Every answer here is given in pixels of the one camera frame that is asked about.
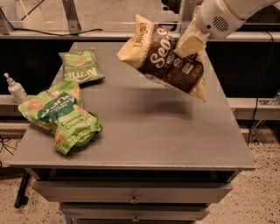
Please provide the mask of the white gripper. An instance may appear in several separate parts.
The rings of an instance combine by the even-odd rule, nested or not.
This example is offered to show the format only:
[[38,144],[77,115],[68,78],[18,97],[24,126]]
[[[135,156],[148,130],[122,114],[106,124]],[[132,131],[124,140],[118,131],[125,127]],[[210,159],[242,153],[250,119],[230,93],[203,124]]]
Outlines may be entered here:
[[174,52],[181,58],[198,53],[206,48],[208,37],[224,39],[244,23],[245,19],[237,11],[237,0],[204,0]]

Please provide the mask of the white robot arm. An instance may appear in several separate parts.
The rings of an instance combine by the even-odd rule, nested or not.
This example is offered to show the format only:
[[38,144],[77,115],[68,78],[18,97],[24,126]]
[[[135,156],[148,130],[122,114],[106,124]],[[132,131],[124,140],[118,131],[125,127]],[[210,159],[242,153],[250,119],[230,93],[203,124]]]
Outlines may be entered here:
[[181,58],[207,47],[209,39],[225,39],[259,10],[279,0],[203,0],[174,52]]

